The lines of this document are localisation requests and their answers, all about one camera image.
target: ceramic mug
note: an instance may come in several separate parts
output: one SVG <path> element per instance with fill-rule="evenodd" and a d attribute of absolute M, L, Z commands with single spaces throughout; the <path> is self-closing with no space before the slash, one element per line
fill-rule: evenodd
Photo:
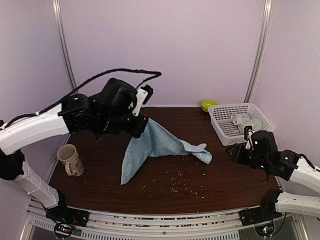
<path fill-rule="evenodd" d="M 66 144 L 60 147 L 56 156 L 64 165 L 68 176 L 79 177 L 84 173 L 85 168 L 74 145 Z"/>

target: white plastic basket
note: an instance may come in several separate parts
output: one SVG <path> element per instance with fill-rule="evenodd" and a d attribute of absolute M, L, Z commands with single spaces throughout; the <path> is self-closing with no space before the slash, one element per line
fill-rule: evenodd
<path fill-rule="evenodd" d="M 231 121 L 232 114 L 251 114 L 262 123 L 262 130 L 273 132 L 274 125 L 253 103 L 222 104 L 208 107 L 211 124 L 223 146 L 245 143 L 244 135 Z"/>

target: towel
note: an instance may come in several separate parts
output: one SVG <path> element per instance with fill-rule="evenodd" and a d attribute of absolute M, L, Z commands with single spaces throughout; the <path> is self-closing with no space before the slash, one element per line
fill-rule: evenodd
<path fill-rule="evenodd" d="M 149 118 L 141 137 L 132 138 L 125 151 L 122 162 L 121 184 L 129 182 L 147 157 L 192 154 L 205 164 L 209 164 L 212 155 L 205 150 L 206 146 L 205 143 L 195 146 L 180 140 L 159 123 Z"/>
<path fill-rule="evenodd" d="M 259 119 L 253 118 L 250 119 L 249 121 L 242 122 L 238 125 L 238 129 L 240 133 L 244 134 L 245 133 L 245 127 L 246 126 L 251 126 L 253 131 L 259 131 L 262 129 L 262 124 Z"/>
<path fill-rule="evenodd" d="M 252 119 L 252 116 L 248 113 L 234 113 L 231 115 L 230 121 L 234 125 L 239 125 L 241 123 L 249 121 L 250 119 Z"/>

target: green bowl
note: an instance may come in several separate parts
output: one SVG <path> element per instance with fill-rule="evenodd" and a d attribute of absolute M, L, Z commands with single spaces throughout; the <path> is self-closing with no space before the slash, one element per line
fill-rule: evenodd
<path fill-rule="evenodd" d="M 208 113 L 208 107 L 213 106 L 213 105 L 218 105 L 216 101 L 213 101 L 212 99 L 203 99 L 201 100 L 201 108 L 203 111 Z"/>

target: black cable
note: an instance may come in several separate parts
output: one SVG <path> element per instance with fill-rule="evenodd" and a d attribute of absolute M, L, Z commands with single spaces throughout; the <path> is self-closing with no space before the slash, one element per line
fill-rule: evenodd
<path fill-rule="evenodd" d="M 103 71 L 101 73 L 98 73 L 97 75 L 94 75 L 90 78 L 88 78 L 86 81 L 84 81 L 83 83 L 81 83 L 78 87 L 76 87 L 75 89 L 73 89 L 72 91 L 70 91 L 69 93 L 67 93 L 65 96 L 63 96 L 62 98 L 60 98 L 58 101 L 56 101 L 55 103 L 47 106 L 46 108 L 44 108 L 43 110 L 39 111 L 38 114 L 36 113 L 29 113 L 29 114 L 22 114 L 19 116 L 16 116 L 15 118 L 13 118 L 12 120 L 10 120 L 4 128 L 8 128 L 10 125 L 12 125 L 15 121 L 19 120 L 19 119 L 23 119 L 23 118 L 30 118 L 30 117 L 35 117 L 37 115 L 41 115 L 47 111 L 49 111 L 50 109 L 54 108 L 55 106 L 59 105 L 65 98 L 71 96 L 72 94 L 74 94 L 76 91 L 78 91 L 79 89 L 83 88 L 85 85 L 87 85 L 88 83 L 92 82 L 93 80 L 106 75 L 106 74 L 110 74 L 110 73 L 115 73 L 115 72 L 127 72 L 127 73 L 134 73 L 134 74 L 150 74 L 153 76 L 150 76 L 146 79 L 144 79 L 136 88 L 140 87 L 142 84 L 144 84 L 145 82 L 151 80 L 151 79 L 155 79 L 157 77 L 160 77 L 162 75 L 161 72 L 159 71 L 147 71 L 147 70 L 142 70 L 142 69 L 129 69 L 129 68 L 114 68 L 114 69 L 110 69 L 110 70 L 106 70 Z"/>
<path fill-rule="evenodd" d="M 300 153 L 299 155 L 301 155 L 302 157 L 304 157 L 304 159 L 305 159 L 306 162 L 310 165 L 311 168 L 316 169 L 316 167 L 312 164 L 312 162 L 307 158 L 306 155 L 304 155 L 303 153 Z"/>
<path fill-rule="evenodd" d="M 280 227 L 278 228 L 278 230 L 275 233 L 272 233 L 272 236 L 276 235 L 278 232 L 280 232 L 280 230 L 283 228 L 285 221 L 287 218 L 287 213 L 284 214 L 284 218 L 283 218 L 283 222 L 281 223 Z"/>
<path fill-rule="evenodd" d="M 16 116 L 15 118 L 11 119 L 4 128 L 9 127 L 11 124 L 13 124 L 15 121 L 19 120 L 19 119 L 23 119 L 23 118 L 31 118 L 31 117 L 35 117 L 37 116 L 37 114 L 35 113 L 27 113 L 27 114 L 22 114 L 19 116 Z"/>
<path fill-rule="evenodd" d="M 258 180 L 259 180 L 259 181 L 261 181 L 261 182 L 266 182 L 266 181 L 268 181 L 268 180 L 269 180 L 269 175 L 268 175 L 267 171 L 265 172 L 266 179 L 265 179 L 265 180 L 262 180 L 262 179 L 260 179 L 260 178 L 256 177 L 255 175 L 253 175 L 253 173 L 252 173 L 251 169 L 252 169 L 252 168 L 251 168 L 251 166 L 250 166 L 250 167 L 249 167 L 249 171 L 250 171 L 251 175 L 252 175 L 255 179 L 258 179 Z"/>

